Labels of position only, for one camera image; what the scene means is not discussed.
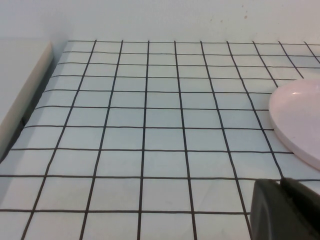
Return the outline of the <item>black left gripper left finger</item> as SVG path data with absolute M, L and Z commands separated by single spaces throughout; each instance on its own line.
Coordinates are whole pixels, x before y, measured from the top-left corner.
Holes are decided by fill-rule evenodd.
M 254 240 L 306 240 L 310 230 L 289 204 L 280 185 L 269 179 L 254 183 L 250 226 Z

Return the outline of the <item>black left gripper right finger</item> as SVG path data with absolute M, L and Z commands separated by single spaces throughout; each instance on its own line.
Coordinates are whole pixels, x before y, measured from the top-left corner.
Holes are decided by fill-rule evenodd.
M 302 227 L 307 230 L 308 237 L 303 240 L 320 239 L 320 195 L 293 178 L 282 178 L 280 187 L 293 206 L 294 214 Z

